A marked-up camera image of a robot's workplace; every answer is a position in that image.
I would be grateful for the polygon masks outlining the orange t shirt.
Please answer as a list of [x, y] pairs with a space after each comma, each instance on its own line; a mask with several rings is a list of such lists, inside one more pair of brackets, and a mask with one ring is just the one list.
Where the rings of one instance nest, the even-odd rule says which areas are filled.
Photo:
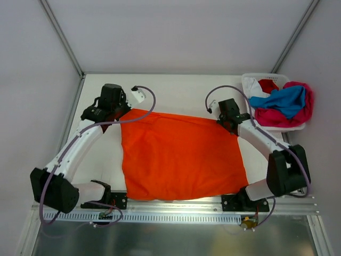
[[248, 184], [237, 137], [212, 119], [134, 109], [110, 131], [102, 178], [131, 199], [182, 201]]

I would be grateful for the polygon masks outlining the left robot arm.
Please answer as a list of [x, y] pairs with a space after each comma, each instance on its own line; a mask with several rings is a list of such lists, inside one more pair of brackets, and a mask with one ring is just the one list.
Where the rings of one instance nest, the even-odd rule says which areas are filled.
[[76, 205], [90, 201], [100, 208], [109, 206], [110, 185], [97, 180], [82, 184], [73, 184], [72, 181], [93, 143], [111, 122], [118, 121], [130, 110], [123, 88], [104, 84], [100, 96], [83, 111], [78, 128], [57, 156], [43, 169], [32, 170], [30, 181], [34, 200], [62, 213], [69, 213]]

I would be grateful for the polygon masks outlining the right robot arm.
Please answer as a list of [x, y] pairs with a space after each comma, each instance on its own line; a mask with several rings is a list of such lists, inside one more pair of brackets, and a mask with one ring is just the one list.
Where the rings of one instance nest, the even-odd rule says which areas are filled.
[[234, 195], [222, 196], [223, 211], [268, 212], [268, 198], [289, 195], [310, 185], [306, 153], [302, 146], [278, 141], [248, 113], [240, 113], [234, 99], [213, 101], [209, 107], [219, 125], [249, 142], [268, 161], [264, 179], [240, 188]]

